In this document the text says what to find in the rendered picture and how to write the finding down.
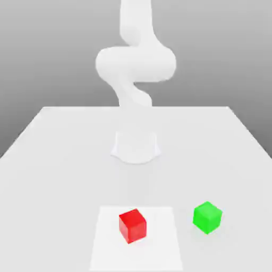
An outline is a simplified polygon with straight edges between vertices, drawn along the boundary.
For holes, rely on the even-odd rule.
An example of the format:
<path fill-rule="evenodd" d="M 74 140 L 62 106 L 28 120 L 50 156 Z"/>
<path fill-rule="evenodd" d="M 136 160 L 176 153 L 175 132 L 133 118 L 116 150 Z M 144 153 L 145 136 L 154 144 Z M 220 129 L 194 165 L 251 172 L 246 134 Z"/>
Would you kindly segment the small red cube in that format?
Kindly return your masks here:
<path fill-rule="evenodd" d="M 119 231 L 128 244 L 147 236 L 147 221 L 138 209 L 119 215 Z"/>

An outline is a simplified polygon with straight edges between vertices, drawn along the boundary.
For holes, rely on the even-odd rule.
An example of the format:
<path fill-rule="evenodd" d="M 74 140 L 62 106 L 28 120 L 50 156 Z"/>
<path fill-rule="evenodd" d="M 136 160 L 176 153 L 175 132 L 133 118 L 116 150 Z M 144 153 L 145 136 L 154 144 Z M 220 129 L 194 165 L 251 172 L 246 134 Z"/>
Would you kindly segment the small green cube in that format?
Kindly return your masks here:
<path fill-rule="evenodd" d="M 219 208 L 206 201 L 194 209 L 192 222 L 205 234 L 209 234 L 220 225 L 222 214 Z"/>

